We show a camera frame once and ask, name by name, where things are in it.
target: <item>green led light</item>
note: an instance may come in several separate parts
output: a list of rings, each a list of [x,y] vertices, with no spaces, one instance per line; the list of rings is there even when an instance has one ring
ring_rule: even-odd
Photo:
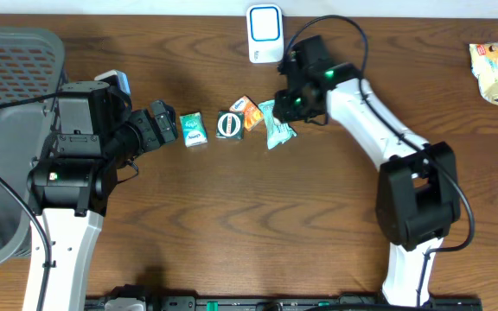
[[[207,302],[207,311],[218,311],[218,302],[215,301]]]
[[[334,71],[328,70],[327,72],[324,73],[324,75],[326,76],[326,78],[332,79],[332,78],[334,78]]]

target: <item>white label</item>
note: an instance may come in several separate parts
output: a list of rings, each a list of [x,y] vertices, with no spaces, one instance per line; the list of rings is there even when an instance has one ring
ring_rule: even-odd
[[[262,8],[251,12],[252,38],[254,40],[276,40],[279,36],[278,12],[276,9]]]
[[[227,131],[224,131],[224,127],[222,126],[222,124],[224,123],[224,119],[228,117],[228,129]],[[231,130],[232,129],[232,117],[235,119],[235,130]],[[222,115],[222,117],[220,117],[220,119],[218,120],[218,131],[226,136],[226,137],[231,137],[231,136],[234,136],[236,135],[239,130],[241,130],[241,120],[239,119],[238,116],[234,115],[233,113],[227,113],[225,115]]]
[[[187,146],[193,146],[198,143],[206,143],[207,139],[198,130],[192,130],[188,133],[188,136],[186,136],[186,145]]]
[[[247,102],[245,98],[240,98],[235,104],[233,104],[232,110],[242,112],[246,108]]]

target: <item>teal candy wrapper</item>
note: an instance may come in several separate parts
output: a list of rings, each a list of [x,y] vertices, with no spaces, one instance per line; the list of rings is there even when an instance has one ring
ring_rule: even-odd
[[[274,116],[272,115],[273,108],[274,100],[259,104],[259,109],[265,115],[268,149],[272,149],[279,143],[285,143],[293,136],[297,136],[297,133],[288,124],[276,125],[274,123]]]

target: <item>green package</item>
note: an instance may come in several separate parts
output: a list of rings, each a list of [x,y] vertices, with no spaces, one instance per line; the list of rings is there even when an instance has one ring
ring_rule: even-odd
[[[276,147],[279,143],[285,143],[297,133],[288,124],[276,124],[272,110],[274,109],[274,100],[266,101],[259,104],[259,109],[265,114],[266,136],[268,149]]]
[[[243,138],[243,112],[220,111],[216,136],[218,138]]]
[[[183,140],[186,147],[207,142],[207,132],[203,127],[203,120],[199,112],[180,116],[180,123],[182,124]]]

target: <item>gray laundry basket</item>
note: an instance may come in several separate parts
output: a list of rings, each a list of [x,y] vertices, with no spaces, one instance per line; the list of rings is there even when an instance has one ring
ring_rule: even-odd
[[[0,28],[0,104],[56,92],[67,76],[59,37],[45,29]],[[29,202],[28,172],[59,127],[56,99],[0,110],[0,175]],[[30,254],[29,218],[0,188],[0,263]]]

